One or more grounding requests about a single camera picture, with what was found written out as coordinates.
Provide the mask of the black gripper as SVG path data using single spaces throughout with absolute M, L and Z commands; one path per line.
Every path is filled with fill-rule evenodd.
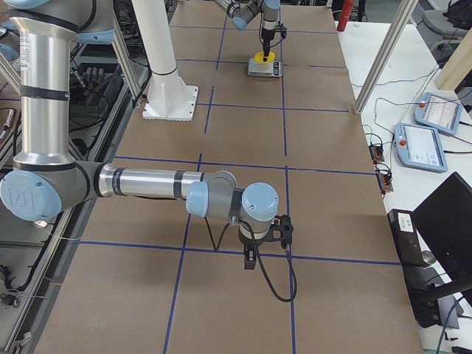
M 254 270 L 257 264 L 256 248 L 261 246 L 263 240 L 250 240 L 249 238 L 239 235 L 239 240 L 243 244 L 244 252 L 244 269 L 245 270 Z
M 263 62 L 267 62 L 270 56 L 270 45 L 274 40 L 275 30 L 266 29 L 265 27 L 261 28 L 260 37 L 263 40 Z

